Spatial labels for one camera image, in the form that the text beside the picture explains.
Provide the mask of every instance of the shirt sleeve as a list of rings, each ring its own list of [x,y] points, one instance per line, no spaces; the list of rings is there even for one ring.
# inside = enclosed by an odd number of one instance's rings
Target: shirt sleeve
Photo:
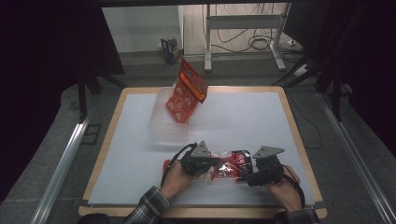
[[[298,212],[287,213],[289,224],[317,224],[320,223],[317,212],[314,209],[306,209]]]
[[[136,209],[122,223],[157,223],[167,207],[169,207],[168,200],[163,197],[159,189],[153,186],[140,198]]]

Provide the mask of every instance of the white board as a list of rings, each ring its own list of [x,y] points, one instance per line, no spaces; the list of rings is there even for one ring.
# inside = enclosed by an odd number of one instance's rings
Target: white board
[[[172,159],[184,146],[161,146],[152,141],[148,126],[155,99],[156,94],[127,95],[89,204],[137,204],[151,186],[160,186],[163,161]],[[286,151],[278,155],[280,162],[294,169],[301,179],[306,204],[314,204],[276,92],[208,94],[190,123],[189,142],[201,140],[217,154],[247,150],[253,155],[261,146],[284,148]],[[226,180],[193,182],[171,204],[236,207],[277,202],[265,187]]]

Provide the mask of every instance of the gray floor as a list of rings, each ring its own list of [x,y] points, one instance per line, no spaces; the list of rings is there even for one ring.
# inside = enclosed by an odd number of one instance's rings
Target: gray floor
[[[158,55],[139,55],[137,60],[135,55],[124,54],[121,58],[126,76],[115,77],[128,86],[172,86],[175,81],[177,64],[165,64]],[[271,85],[283,75],[277,71],[276,64],[269,54],[220,55],[214,58],[213,71],[209,74],[204,72],[202,57],[190,57],[187,60],[203,75],[209,85]],[[286,91],[328,210],[327,217],[321,221],[322,223],[385,223],[314,91],[315,79],[311,77]],[[121,89],[113,84],[102,79],[100,82],[103,87],[101,94],[88,93],[90,102],[97,100],[90,124],[93,129],[100,127],[100,130],[97,136],[86,134],[83,137],[47,223],[77,223],[80,218],[78,206],[121,93]],[[64,91],[62,107],[46,138],[17,184],[1,203],[0,223],[29,223],[32,219],[78,122],[77,104],[77,87],[73,86]],[[341,102],[341,116],[363,160],[395,207],[395,158],[354,112],[347,97]],[[120,218],[111,219],[111,223],[118,222]],[[175,222],[184,223],[186,220],[175,220]],[[237,220],[189,220],[189,222],[236,223]]]

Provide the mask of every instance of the wall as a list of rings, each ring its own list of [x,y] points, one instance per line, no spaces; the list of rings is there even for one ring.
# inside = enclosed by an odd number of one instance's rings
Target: wall
[[[182,7],[106,7],[107,25],[118,52],[159,50],[169,30],[182,48]]]

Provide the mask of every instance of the hand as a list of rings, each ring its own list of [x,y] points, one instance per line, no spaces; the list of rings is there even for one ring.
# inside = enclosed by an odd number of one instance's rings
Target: hand
[[[297,183],[300,184],[300,178],[294,173],[290,166],[286,166],[288,169],[283,168],[284,174],[288,175],[293,179],[296,178]],[[286,212],[295,212],[303,210],[301,205],[300,195],[297,189],[285,178],[282,178],[277,184],[266,184],[270,192],[275,196],[279,204],[286,210]]]
[[[170,200],[181,191],[186,189],[190,185],[191,181],[196,177],[198,176],[190,176],[185,174],[181,167],[180,161],[175,161],[175,163],[170,168],[165,181],[163,182],[160,192],[167,200]]]

